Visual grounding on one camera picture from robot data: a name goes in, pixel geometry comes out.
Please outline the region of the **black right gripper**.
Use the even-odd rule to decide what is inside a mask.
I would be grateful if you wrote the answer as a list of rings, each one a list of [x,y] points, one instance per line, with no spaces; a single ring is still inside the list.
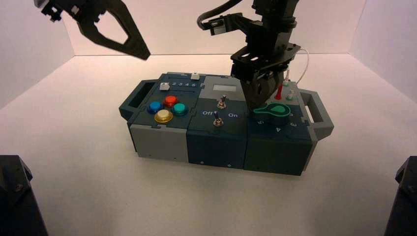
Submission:
[[[242,89],[249,110],[265,104],[271,97],[282,99],[284,69],[294,59],[300,46],[291,42],[248,44],[231,56],[230,75],[242,81]],[[269,80],[257,78],[269,72]]]

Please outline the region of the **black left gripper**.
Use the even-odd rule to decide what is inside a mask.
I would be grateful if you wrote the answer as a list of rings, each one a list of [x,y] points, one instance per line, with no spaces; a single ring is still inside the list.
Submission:
[[[52,22],[60,21],[61,14],[65,11],[78,22],[82,35],[97,45],[143,60],[150,56],[150,51],[126,4],[121,0],[34,0],[34,5]],[[99,15],[106,11],[115,17],[127,34],[124,43],[105,37],[94,24],[99,21]]]

